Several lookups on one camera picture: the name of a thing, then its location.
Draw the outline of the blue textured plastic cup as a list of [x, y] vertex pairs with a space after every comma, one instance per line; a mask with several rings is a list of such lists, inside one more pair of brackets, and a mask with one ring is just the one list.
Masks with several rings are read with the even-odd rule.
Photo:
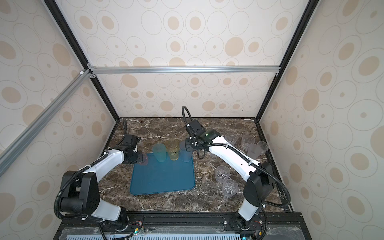
[[188, 152], [185, 141], [181, 141], [179, 144], [180, 154], [179, 159], [185, 163], [190, 162], [193, 159], [193, 152]]

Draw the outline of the yellow plastic cup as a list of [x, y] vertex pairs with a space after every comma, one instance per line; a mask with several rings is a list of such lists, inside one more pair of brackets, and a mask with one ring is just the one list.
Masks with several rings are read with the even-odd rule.
[[179, 159], [180, 155], [180, 147], [179, 147], [179, 141], [178, 140], [168, 140], [166, 141], [166, 149], [169, 154], [169, 157], [172, 161], [176, 161]]

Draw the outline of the green textured plastic cup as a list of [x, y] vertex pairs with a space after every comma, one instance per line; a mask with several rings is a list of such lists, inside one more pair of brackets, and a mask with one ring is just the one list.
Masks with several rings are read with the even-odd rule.
[[155, 144], [153, 146], [153, 154], [158, 162], [164, 162], [167, 159], [166, 146], [162, 143]]

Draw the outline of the teal plastic tray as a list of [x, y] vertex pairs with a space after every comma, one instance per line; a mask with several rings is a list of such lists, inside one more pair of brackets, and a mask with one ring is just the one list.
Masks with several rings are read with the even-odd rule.
[[193, 158], [172, 161], [168, 155], [166, 157], [164, 162], [159, 162], [154, 154], [150, 153], [146, 165], [134, 165], [130, 185], [132, 195], [186, 191], [195, 187]]

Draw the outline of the clear faceted cup back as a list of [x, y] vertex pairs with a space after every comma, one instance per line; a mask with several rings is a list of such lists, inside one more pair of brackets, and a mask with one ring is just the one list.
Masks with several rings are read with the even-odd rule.
[[238, 140], [238, 136], [235, 133], [227, 133], [225, 135], [225, 139], [227, 140], [228, 143], [234, 146]]

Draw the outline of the clear faceted cup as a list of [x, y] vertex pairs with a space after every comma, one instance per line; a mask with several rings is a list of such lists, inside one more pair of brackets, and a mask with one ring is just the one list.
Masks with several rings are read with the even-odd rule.
[[238, 140], [238, 136], [235, 133], [227, 133], [225, 135], [225, 139], [227, 140], [228, 143], [234, 146]]
[[209, 155], [210, 155], [210, 157], [213, 158], [213, 159], [215, 159], [215, 158], [218, 157], [217, 155], [213, 154], [212, 152], [209, 152]]

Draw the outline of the pink plastic cup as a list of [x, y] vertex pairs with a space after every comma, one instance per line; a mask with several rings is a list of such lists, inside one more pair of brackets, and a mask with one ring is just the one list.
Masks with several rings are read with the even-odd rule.
[[149, 162], [148, 155], [143, 153], [142, 154], [142, 160], [141, 160], [141, 162], [139, 162], [139, 165], [146, 166], [148, 164], [148, 162]]

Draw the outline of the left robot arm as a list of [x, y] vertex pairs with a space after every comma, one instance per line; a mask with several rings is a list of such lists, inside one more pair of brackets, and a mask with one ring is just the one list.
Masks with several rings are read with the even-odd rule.
[[55, 198], [54, 213], [60, 220], [96, 219], [125, 227], [129, 218], [123, 207], [112, 205], [100, 197], [99, 182], [120, 164], [142, 163], [143, 153], [138, 150], [141, 138], [129, 135], [127, 121], [123, 121], [124, 135], [103, 155], [77, 171], [67, 171], [62, 178], [60, 190]]

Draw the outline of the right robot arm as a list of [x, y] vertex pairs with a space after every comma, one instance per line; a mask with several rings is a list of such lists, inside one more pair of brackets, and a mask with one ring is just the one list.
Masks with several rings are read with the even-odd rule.
[[[265, 212], [265, 205], [284, 208], [291, 203], [288, 188], [274, 175], [269, 163], [259, 163], [248, 157], [230, 144], [218, 131], [206, 130], [198, 120], [192, 118], [186, 106], [182, 106], [181, 111], [184, 128], [189, 134], [185, 139], [186, 150], [188, 152], [203, 150], [220, 157], [246, 182], [243, 203], [231, 226], [236, 226], [240, 231], [246, 231], [252, 226], [254, 216], [259, 212]], [[286, 197], [286, 200], [280, 204], [266, 200], [276, 185], [281, 187]]]

